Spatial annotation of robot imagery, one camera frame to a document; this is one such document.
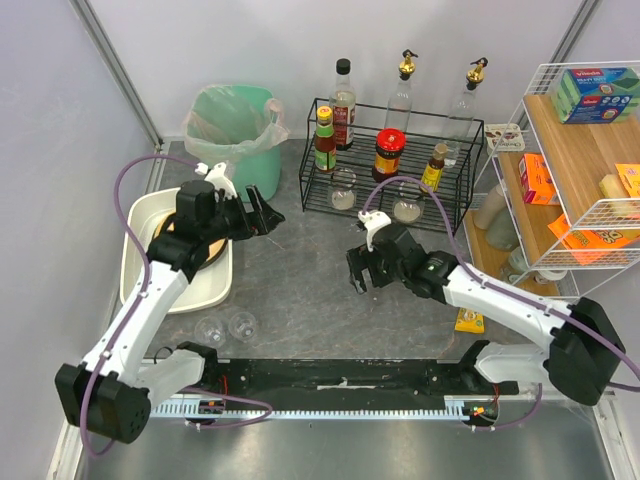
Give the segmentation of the sauce bottle yellow cap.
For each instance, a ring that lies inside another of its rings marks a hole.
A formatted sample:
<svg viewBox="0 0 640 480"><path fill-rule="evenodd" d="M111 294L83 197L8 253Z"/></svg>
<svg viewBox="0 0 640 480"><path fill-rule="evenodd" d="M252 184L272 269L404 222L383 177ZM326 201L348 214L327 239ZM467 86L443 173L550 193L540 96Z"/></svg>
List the sauce bottle yellow cap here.
<svg viewBox="0 0 640 480"><path fill-rule="evenodd" d="M336 165L333 111L330 106L320 106L316 111L315 166L321 172L331 172Z"/></svg>

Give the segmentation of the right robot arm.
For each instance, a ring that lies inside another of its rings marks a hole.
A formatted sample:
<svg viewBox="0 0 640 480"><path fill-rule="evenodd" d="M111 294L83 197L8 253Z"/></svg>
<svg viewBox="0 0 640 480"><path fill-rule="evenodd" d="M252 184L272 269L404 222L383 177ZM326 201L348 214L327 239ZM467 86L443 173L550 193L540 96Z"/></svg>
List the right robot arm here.
<svg viewBox="0 0 640 480"><path fill-rule="evenodd" d="M419 298L479 313L528 340L480 343L468 359L483 379L549 383L579 404L600 401L625 349L599 303L537 296L445 251L427 252L404 225L382 212L360 215L358 225L366 241L347 253L350 282L358 292L398 282Z"/></svg>

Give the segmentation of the glass oil bottle gold spout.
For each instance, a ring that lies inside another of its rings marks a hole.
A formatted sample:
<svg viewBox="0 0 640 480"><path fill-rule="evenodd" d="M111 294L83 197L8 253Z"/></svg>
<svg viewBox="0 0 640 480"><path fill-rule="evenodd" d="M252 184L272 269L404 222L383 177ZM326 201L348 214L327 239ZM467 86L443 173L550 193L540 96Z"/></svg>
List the glass oil bottle gold spout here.
<svg viewBox="0 0 640 480"><path fill-rule="evenodd" d="M398 83L387 103L384 128L406 132L413 104L411 78L416 70L414 59L418 55L410 49L405 49L402 56L403 60L398 67Z"/></svg>

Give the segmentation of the dark vinegar bottle black cap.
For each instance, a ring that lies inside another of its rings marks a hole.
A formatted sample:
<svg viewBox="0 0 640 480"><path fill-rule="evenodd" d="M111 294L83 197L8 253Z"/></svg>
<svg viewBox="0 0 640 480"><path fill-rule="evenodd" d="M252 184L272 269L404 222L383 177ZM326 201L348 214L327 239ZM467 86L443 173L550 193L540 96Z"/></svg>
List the dark vinegar bottle black cap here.
<svg viewBox="0 0 640 480"><path fill-rule="evenodd" d="M340 58L336 61L336 81L329 95L333 110L333 125L336 148L348 150L354 139L356 93L350 80L351 61Z"/></svg>

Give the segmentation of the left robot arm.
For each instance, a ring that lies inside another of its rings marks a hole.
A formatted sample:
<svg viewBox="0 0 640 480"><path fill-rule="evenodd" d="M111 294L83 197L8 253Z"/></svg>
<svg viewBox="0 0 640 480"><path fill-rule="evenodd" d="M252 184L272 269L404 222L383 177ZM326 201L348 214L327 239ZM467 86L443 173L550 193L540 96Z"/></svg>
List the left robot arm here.
<svg viewBox="0 0 640 480"><path fill-rule="evenodd" d="M156 365L141 363L163 319L209 258L211 244L267 235L284 222L257 187L246 191L251 211L209 181L184 183L175 195L172 229L143 252L137 285L107 332L78 365L58 370L54 383L65 416L83 438L94 433L130 444L152 409L174 394L220 388L218 356L211 347L184 342Z"/></svg>

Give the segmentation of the chili sauce jar red lid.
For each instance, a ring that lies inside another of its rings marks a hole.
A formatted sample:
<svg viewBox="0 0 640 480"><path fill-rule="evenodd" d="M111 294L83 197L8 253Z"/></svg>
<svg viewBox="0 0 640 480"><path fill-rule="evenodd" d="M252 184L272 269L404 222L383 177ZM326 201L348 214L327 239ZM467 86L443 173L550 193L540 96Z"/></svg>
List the chili sauce jar red lid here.
<svg viewBox="0 0 640 480"><path fill-rule="evenodd" d="M373 179L380 183L398 174L399 162L406 147L405 134L395 128L384 128L376 137Z"/></svg>

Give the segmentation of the glass jar with white powder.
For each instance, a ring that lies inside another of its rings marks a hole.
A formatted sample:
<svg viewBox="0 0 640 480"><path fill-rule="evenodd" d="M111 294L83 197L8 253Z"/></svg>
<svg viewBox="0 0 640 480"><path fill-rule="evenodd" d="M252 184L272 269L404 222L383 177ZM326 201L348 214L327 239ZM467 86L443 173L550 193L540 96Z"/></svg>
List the glass jar with white powder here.
<svg viewBox="0 0 640 480"><path fill-rule="evenodd" d="M334 210L346 211L356 203L355 172L349 168L336 168L330 178L328 204Z"/></svg>

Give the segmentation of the small yellow label bottle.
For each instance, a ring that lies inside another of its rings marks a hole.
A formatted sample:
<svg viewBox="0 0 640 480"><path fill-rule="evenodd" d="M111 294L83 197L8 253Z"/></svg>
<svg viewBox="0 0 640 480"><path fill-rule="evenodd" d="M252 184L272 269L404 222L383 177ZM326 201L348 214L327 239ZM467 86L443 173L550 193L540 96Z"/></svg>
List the small yellow label bottle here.
<svg viewBox="0 0 640 480"><path fill-rule="evenodd" d="M445 143L436 144L423 172L421 182L433 192L436 192L439 186L447 153L448 146Z"/></svg>

